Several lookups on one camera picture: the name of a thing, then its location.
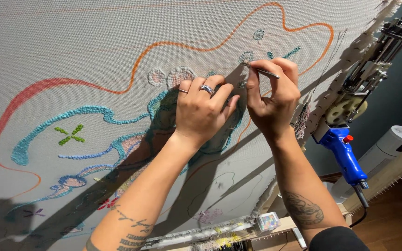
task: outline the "silver ring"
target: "silver ring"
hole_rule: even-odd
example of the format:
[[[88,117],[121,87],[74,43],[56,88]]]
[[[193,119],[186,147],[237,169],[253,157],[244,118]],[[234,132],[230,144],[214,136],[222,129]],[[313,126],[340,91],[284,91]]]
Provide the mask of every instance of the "silver ring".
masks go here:
[[[205,85],[205,84],[202,84],[200,86],[200,89],[205,90],[206,92],[210,93],[211,96],[215,93],[215,91],[212,88],[210,88],[210,86]]]

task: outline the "red button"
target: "red button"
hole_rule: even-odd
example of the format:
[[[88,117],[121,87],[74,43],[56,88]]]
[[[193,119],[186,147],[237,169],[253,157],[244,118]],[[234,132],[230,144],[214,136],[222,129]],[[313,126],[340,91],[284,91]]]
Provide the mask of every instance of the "red button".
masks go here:
[[[343,142],[344,143],[349,143],[350,141],[352,141],[353,140],[353,136],[351,136],[351,135],[347,135],[347,136],[345,136],[345,138],[343,138]]]

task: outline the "forearm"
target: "forearm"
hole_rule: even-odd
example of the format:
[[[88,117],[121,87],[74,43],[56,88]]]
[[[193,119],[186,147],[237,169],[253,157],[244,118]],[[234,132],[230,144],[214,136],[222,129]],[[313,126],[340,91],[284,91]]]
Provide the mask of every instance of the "forearm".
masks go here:
[[[268,142],[285,206],[307,242],[324,228],[347,226],[337,204],[302,153],[293,129],[282,139]]]
[[[140,250],[170,188],[195,152],[196,149],[187,147],[181,138],[171,136],[94,230],[86,245],[87,251]]]

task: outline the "canvas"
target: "canvas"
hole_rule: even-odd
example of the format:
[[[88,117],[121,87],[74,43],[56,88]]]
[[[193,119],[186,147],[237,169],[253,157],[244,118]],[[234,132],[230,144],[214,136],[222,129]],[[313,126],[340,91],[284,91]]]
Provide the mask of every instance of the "canvas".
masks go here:
[[[294,61],[301,102],[325,109],[317,103],[354,63],[343,55],[360,55],[371,38],[348,48],[387,6],[394,10],[381,0],[0,0],[0,250],[83,248],[174,131],[175,87],[215,74],[241,95],[237,110],[182,170],[148,246],[251,226],[276,180],[239,63]],[[260,81],[270,95],[268,78]]]

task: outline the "wooden floor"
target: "wooden floor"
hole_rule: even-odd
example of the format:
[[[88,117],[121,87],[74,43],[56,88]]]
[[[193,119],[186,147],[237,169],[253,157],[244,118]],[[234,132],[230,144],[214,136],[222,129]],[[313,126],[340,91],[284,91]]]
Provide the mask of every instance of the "wooden floor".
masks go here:
[[[402,180],[369,203],[368,215],[353,230],[371,251],[402,251]],[[363,210],[353,215],[359,219]],[[293,232],[252,241],[256,251],[301,251]]]

